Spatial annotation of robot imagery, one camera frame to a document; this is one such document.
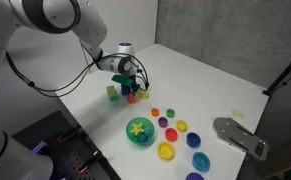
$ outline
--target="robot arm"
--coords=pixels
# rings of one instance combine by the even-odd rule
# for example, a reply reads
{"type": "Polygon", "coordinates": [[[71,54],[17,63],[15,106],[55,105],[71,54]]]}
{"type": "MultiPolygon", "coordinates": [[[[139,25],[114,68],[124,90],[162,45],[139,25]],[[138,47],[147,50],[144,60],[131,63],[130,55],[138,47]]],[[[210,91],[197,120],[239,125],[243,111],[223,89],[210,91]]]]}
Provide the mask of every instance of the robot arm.
{"type": "MultiPolygon", "coordinates": [[[[22,26],[51,34],[72,30],[93,59],[102,58],[99,45],[106,37],[107,28],[90,0],[0,0],[0,65],[10,37],[22,26]]],[[[134,56],[128,43],[121,43],[118,52],[134,56]]],[[[114,73],[136,73],[132,63],[122,58],[108,57],[97,66],[114,73]]]]}

